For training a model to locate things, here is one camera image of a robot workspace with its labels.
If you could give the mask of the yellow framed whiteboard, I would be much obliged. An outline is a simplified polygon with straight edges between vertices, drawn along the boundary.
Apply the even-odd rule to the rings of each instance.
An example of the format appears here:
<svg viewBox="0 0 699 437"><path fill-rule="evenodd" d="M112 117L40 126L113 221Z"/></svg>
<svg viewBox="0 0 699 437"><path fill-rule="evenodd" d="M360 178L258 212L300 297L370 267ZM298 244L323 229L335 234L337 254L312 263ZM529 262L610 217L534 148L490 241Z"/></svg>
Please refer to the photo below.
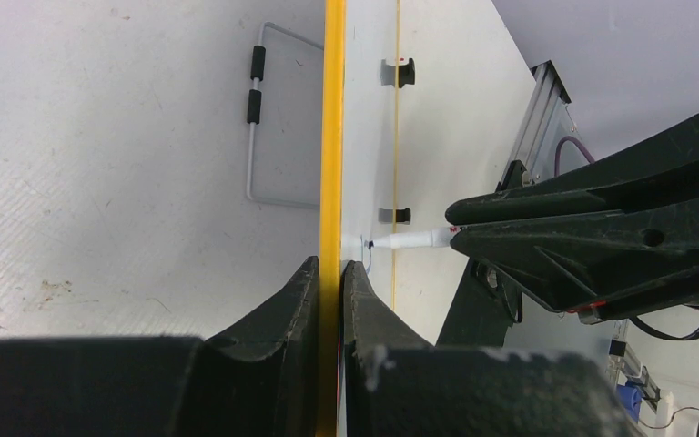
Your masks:
<svg viewBox="0 0 699 437"><path fill-rule="evenodd" d="M364 244L386 233L398 134L400 2L325 4L319 196L318 436L339 427L340 278Z"/></svg>

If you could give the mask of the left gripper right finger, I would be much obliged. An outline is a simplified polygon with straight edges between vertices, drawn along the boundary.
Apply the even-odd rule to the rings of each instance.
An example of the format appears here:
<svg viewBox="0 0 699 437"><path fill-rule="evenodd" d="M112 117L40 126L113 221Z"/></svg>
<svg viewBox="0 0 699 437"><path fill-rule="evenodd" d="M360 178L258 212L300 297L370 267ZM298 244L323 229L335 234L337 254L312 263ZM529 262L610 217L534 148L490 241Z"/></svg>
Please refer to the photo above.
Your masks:
<svg viewBox="0 0 699 437"><path fill-rule="evenodd" d="M340 303L346 434L403 436L416 428L416 410L403 382L400 354L429 343L378 297L358 261L342 273Z"/></svg>

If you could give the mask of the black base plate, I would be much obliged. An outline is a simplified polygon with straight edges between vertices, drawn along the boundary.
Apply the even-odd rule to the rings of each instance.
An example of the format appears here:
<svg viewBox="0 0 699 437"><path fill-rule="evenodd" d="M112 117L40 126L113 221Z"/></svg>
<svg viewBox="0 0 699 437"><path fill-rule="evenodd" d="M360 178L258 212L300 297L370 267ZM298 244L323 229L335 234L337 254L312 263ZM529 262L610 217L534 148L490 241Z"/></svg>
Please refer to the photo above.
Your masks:
<svg viewBox="0 0 699 437"><path fill-rule="evenodd" d="M508 330L522 320L522 294L502 286L493 270L469 259L436 345L501 348Z"/></svg>

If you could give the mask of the left black whiteboard clip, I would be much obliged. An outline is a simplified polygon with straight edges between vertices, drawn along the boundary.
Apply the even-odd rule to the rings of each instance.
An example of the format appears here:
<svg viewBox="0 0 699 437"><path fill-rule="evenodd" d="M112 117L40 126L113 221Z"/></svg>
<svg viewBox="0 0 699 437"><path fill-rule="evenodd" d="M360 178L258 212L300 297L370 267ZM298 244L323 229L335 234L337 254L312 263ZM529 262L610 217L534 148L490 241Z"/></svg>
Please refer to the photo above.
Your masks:
<svg viewBox="0 0 699 437"><path fill-rule="evenodd" d="M409 208L379 208L378 222L381 224L409 225L411 222L411 211Z"/></svg>

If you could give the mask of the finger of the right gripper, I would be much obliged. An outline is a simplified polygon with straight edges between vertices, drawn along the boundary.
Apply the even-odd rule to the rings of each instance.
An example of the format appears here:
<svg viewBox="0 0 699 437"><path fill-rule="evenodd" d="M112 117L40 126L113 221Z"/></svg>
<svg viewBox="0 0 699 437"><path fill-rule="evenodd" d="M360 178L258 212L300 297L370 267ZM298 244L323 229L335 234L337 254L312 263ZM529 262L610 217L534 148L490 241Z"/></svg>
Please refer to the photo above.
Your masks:
<svg viewBox="0 0 699 437"><path fill-rule="evenodd" d="M592 164L525 188L458 200L445 218L477 225L607 210L640 210L699 196L699 114Z"/></svg>
<svg viewBox="0 0 699 437"><path fill-rule="evenodd" d="M674 306L699 310L699 198L659 208L578 211L557 202L454 203L451 246L551 312L590 323Z"/></svg>

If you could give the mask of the black whiteboard clip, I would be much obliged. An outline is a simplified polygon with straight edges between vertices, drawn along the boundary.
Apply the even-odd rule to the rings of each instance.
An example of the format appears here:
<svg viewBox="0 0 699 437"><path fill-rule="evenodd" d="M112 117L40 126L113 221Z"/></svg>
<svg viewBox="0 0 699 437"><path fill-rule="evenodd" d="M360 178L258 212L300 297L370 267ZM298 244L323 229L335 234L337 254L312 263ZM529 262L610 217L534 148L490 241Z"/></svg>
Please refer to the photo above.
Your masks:
<svg viewBox="0 0 699 437"><path fill-rule="evenodd" d="M396 65L386 59L380 62L380 83L383 86L403 88L416 83L416 67L413 58L401 58Z"/></svg>
<svg viewBox="0 0 699 437"><path fill-rule="evenodd" d="M379 208L378 222L381 224L409 225L411 222L411 211L409 208Z"/></svg>

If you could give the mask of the right black whiteboard clip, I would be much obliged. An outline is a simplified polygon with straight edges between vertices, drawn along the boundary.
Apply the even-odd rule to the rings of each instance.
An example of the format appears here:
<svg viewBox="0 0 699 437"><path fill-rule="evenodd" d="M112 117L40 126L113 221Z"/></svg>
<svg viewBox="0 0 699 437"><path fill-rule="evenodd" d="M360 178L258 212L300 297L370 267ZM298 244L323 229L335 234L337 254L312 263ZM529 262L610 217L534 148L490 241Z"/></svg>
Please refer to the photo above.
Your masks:
<svg viewBox="0 0 699 437"><path fill-rule="evenodd" d="M380 62L380 83L383 86L403 88L416 83L416 67L413 58L401 58L396 65L386 59Z"/></svg>

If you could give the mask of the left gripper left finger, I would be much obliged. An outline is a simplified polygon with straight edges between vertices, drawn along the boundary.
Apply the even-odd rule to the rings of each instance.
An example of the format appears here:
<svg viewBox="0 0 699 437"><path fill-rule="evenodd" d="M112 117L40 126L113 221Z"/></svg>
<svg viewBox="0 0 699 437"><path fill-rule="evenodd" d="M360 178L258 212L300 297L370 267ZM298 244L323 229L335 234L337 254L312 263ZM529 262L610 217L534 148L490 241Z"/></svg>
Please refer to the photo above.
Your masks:
<svg viewBox="0 0 699 437"><path fill-rule="evenodd" d="M311 436L316 428L319 260L208 339L224 436Z"/></svg>

